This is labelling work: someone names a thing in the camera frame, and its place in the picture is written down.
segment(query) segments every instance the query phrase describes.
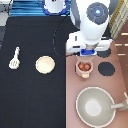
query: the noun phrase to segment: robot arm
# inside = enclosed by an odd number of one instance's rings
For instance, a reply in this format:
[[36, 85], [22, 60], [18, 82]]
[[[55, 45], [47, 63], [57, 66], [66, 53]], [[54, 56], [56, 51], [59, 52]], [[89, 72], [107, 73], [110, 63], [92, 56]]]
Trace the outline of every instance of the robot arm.
[[80, 31], [69, 34], [67, 52], [80, 52], [81, 49], [107, 50], [112, 39], [104, 39], [102, 36], [117, 4], [118, 0], [72, 0], [71, 21]]

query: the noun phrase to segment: bowl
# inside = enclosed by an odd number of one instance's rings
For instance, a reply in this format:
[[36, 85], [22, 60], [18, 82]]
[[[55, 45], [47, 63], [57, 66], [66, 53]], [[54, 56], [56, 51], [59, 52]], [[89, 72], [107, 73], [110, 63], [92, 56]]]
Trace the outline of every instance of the bowl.
[[108, 126], [114, 119], [116, 110], [111, 109], [114, 100], [99, 87], [82, 90], [76, 99], [76, 110], [80, 119], [93, 128]]
[[[83, 63], [84, 66], [87, 65], [87, 64], [90, 65], [90, 69], [87, 70], [87, 71], [85, 70], [85, 68], [83, 70], [81, 70], [79, 68], [80, 63]], [[90, 73], [92, 72], [92, 70], [93, 70], [93, 63], [92, 62], [81, 62], [79, 60], [77, 61], [77, 63], [76, 63], [76, 73], [77, 73], [77, 75], [79, 75], [83, 78], [88, 78], [90, 76]]]
[[55, 67], [54, 60], [49, 56], [40, 57], [36, 61], [36, 69], [43, 74], [50, 73]]

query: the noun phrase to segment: beige bowl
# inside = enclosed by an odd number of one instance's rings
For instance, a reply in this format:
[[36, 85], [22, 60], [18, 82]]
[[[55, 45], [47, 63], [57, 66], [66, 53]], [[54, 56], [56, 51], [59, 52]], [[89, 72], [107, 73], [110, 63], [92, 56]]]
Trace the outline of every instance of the beige bowl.
[[87, 64], [90, 64], [91, 65], [91, 69], [89, 71], [82, 71], [79, 69], [78, 65], [79, 65], [80, 61], [78, 60], [77, 63], [76, 63], [76, 73], [83, 77], [83, 78], [88, 78], [90, 76], [90, 73], [92, 72], [93, 70], [93, 63], [90, 61], [90, 62], [86, 62]]
[[36, 69], [43, 74], [50, 73], [55, 67], [54, 60], [49, 56], [40, 57], [36, 61]]

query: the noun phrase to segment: black mat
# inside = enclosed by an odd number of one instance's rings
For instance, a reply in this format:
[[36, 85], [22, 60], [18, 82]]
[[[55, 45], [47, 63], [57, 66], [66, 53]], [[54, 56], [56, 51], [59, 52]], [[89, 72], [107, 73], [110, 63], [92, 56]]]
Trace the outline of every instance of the black mat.
[[115, 68], [110, 62], [100, 63], [98, 70], [103, 76], [112, 76], [115, 73]]
[[109, 49], [106, 50], [106, 51], [98, 51], [98, 52], [97, 52], [97, 55], [98, 55], [99, 57], [106, 58], [106, 57], [108, 57], [109, 55], [111, 55], [111, 49], [109, 48]]
[[[55, 55], [53, 32], [62, 17], [9, 17], [0, 50], [0, 128], [66, 128], [66, 59]], [[65, 55], [69, 33], [77, 31], [68, 17], [56, 37], [56, 50]], [[20, 47], [20, 67], [9, 61]], [[48, 75], [36, 71], [43, 55], [56, 63]]]

